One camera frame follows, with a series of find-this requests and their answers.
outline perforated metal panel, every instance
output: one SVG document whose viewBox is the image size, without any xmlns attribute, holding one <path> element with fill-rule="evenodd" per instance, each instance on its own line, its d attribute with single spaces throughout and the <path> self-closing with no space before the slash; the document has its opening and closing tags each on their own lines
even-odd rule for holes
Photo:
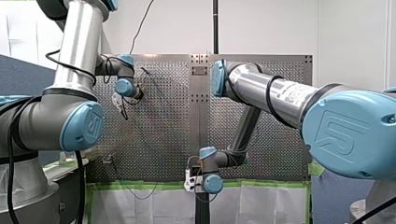
<svg viewBox="0 0 396 224">
<path fill-rule="evenodd" d="M 125 104 L 128 120 L 112 104 L 116 79 L 108 84 L 98 80 L 94 89 L 106 122 L 97 146 L 99 157 L 88 169 L 90 181 L 179 180 L 183 176 L 190 155 L 189 56 L 161 58 L 135 57 L 135 81 L 145 96 L 138 105 Z M 114 164 L 103 164 L 110 154 Z"/>
<path fill-rule="evenodd" d="M 111 102 L 114 77 L 108 84 L 98 80 L 94 88 L 105 109 L 106 123 L 96 147 L 98 158 L 88 168 L 88 180 L 183 180 L 187 158 L 197 155 L 200 147 L 226 148 L 243 106 L 211 97 L 210 75 L 192 74 L 197 66 L 209 71 L 220 58 L 263 63 L 276 75 L 311 84 L 312 59 L 306 56 L 137 55 L 135 79 L 145 97 L 138 105 L 126 106 L 128 120 Z M 307 176 L 309 155 L 299 134 L 271 116 L 262 115 L 250 145 L 249 165 L 222 170 L 224 178 L 300 180 Z M 102 162 L 113 154 L 117 174 L 114 164 Z"/>
</svg>

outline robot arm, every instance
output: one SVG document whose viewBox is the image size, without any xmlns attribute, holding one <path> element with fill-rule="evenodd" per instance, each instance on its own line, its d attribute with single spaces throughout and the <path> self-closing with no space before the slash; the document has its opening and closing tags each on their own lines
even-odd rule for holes
<svg viewBox="0 0 396 224">
<path fill-rule="evenodd" d="M 115 92 L 121 96 L 143 95 L 133 83 L 130 55 L 98 55 L 102 22 L 115 9 L 113 1 L 37 2 L 50 19 L 61 24 L 64 40 L 54 82 L 41 97 L 0 97 L 0 176 L 8 176 L 9 169 L 13 178 L 0 178 L 0 220 L 5 223 L 12 223 L 8 216 L 12 206 L 16 214 L 23 215 L 17 216 L 21 223 L 59 222 L 58 187 L 48 184 L 37 151 L 78 151 L 97 143 L 104 112 L 92 92 L 95 76 L 118 76 Z M 106 62 L 112 64 L 110 74 Z M 44 205 L 54 208 L 47 216 L 32 213 Z M 9 214 L 13 223 L 18 223 L 12 212 Z"/>
<path fill-rule="evenodd" d="M 396 99 L 391 92 L 340 84 L 314 88 L 273 76 L 258 64 L 224 61 L 213 67 L 211 90 L 247 106 L 226 150 L 200 151 L 206 192 L 221 191 L 219 167 L 243 164 L 260 111 L 298 129 L 313 158 L 334 173 L 364 179 L 396 176 Z"/>
</svg>

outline black pole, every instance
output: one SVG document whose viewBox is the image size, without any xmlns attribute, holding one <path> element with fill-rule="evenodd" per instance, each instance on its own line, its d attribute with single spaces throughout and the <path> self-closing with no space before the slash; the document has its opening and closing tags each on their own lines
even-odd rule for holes
<svg viewBox="0 0 396 224">
<path fill-rule="evenodd" d="M 213 0 L 213 53 L 219 54 L 219 0 Z M 209 194 L 197 193 L 195 224 L 210 224 Z"/>
<path fill-rule="evenodd" d="M 213 53 L 219 54 L 219 0 L 213 0 L 213 38 Z"/>
<path fill-rule="evenodd" d="M 195 198 L 195 224 L 210 224 L 209 194 L 197 193 Z"/>
</svg>

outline white wall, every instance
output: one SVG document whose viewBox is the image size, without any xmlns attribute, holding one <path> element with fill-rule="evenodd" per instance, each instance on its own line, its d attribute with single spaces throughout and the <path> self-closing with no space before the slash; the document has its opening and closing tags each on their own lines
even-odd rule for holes
<svg viewBox="0 0 396 224">
<path fill-rule="evenodd" d="M 389 1 L 389 24 L 388 24 L 388 70 L 389 87 L 396 86 L 396 0 Z"/>
<path fill-rule="evenodd" d="M 113 53 L 129 50 L 148 3 L 120 0 L 104 25 Z M 134 53 L 213 52 L 212 24 L 212 0 L 154 1 Z M 219 53 L 312 54 L 315 61 L 318 0 L 219 0 Z M 316 64 L 314 73 L 316 83 Z"/>
<path fill-rule="evenodd" d="M 388 86 L 390 0 L 320 0 L 318 84 Z"/>
<path fill-rule="evenodd" d="M 58 49 L 62 37 L 36 2 L 0 1 L 0 54 L 55 68 L 45 54 Z"/>
<path fill-rule="evenodd" d="M 149 0 L 120 0 L 104 31 L 112 53 L 129 52 Z M 211 0 L 154 1 L 134 53 L 206 53 L 212 46 Z"/>
</svg>

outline light blue joint cap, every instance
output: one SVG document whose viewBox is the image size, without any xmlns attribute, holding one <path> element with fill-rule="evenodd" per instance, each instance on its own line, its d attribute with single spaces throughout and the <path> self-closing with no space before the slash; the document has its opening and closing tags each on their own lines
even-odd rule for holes
<svg viewBox="0 0 396 224">
<path fill-rule="evenodd" d="M 132 97 L 136 93 L 136 88 L 129 80 L 121 78 L 116 83 L 116 93 L 120 96 Z"/>
<path fill-rule="evenodd" d="M 390 87 L 389 89 L 385 90 L 384 92 L 396 92 L 396 87 Z"/>
<path fill-rule="evenodd" d="M 9 95 L 9 96 L 0 96 L 0 105 L 5 105 L 11 103 L 13 101 L 19 100 L 21 98 L 29 97 L 27 95 Z"/>
<path fill-rule="evenodd" d="M 123 62 L 128 63 L 130 65 L 134 65 L 134 58 L 132 57 L 131 54 L 121 54 L 119 56 L 119 59 L 121 59 Z"/>
<path fill-rule="evenodd" d="M 102 106 L 89 101 L 77 107 L 61 131 L 60 144 L 64 151 L 77 151 L 93 147 L 99 140 L 104 124 Z"/>
<path fill-rule="evenodd" d="M 396 177 L 396 99 L 373 91 L 341 91 L 306 113 L 302 135 L 328 170 L 351 178 Z"/>
<path fill-rule="evenodd" d="M 117 11 L 117 9 L 119 9 L 119 0 L 107 0 L 107 2 L 110 6 L 110 11 Z"/>
<path fill-rule="evenodd" d="M 224 96 L 225 82 L 226 82 L 225 71 L 221 61 L 215 62 L 212 68 L 212 77 L 210 79 L 210 89 L 216 97 Z"/>
<path fill-rule="evenodd" d="M 210 194 L 218 194 L 224 188 L 224 182 L 218 175 L 210 175 L 205 179 L 204 189 Z"/>
<path fill-rule="evenodd" d="M 201 160 L 210 157 L 215 154 L 218 150 L 215 147 L 203 147 L 199 150 L 199 156 Z"/>
</svg>

